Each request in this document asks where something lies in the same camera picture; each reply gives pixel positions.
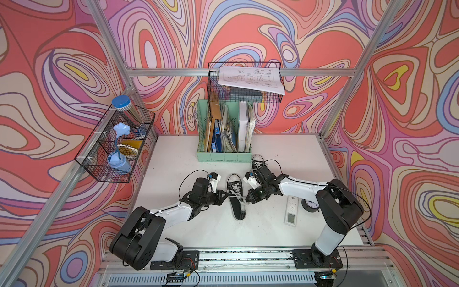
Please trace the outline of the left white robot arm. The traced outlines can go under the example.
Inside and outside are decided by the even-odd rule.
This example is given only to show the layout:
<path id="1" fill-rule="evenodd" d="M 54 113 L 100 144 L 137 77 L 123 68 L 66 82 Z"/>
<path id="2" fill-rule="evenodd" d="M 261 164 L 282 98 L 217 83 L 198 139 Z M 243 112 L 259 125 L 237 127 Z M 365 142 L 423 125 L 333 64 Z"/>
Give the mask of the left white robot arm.
<path id="1" fill-rule="evenodd" d="M 163 232 L 175 225 L 193 220 L 202 209 L 221 206 L 229 194 L 217 189 L 221 176 L 211 173 L 197 178 L 192 190 L 172 206 L 149 210 L 137 207 L 124 222 L 112 240 L 109 251 L 124 266 L 142 270 L 147 265 L 179 267 L 184 259 L 184 247 L 164 237 Z"/>

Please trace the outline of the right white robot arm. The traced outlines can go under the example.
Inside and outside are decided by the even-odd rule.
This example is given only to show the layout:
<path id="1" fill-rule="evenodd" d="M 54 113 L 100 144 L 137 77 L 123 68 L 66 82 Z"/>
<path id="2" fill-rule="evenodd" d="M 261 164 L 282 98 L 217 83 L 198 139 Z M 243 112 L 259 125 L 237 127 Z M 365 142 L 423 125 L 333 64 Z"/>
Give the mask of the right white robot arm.
<path id="1" fill-rule="evenodd" d="M 270 196 L 293 196 L 311 203 L 321 211 L 326 226 L 311 248 L 314 255 L 328 257 L 344 240 L 364 213 L 355 195 L 338 179 L 307 182 L 281 173 L 275 175 L 261 163 L 245 175 L 251 186 L 246 201 L 256 204 Z"/>

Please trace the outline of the black sneaker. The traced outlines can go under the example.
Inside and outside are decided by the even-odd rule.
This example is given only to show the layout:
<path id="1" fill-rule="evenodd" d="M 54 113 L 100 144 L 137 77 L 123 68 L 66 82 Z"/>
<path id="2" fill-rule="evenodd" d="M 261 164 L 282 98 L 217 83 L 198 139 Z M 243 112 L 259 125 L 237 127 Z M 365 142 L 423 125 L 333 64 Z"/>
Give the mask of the black sneaker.
<path id="1" fill-rule="evenodd" d="M 243 183 L 235 173 L 228 177 L 227 193 L 229 194 L 234 218 L 238 221 L 244 220 L 246 217 L 246 203 L 243 197 Z"/>
<path id="2" fill-rule="evenodd" d="M 264 160 L 263 156 L 261 156 L 259 154 L 254 154 L 252 156 L 251 165 L 252 165 L 252 170 L 253 171 L 258 170 L 261 167 L 265 166 L 265 160 Z"/>

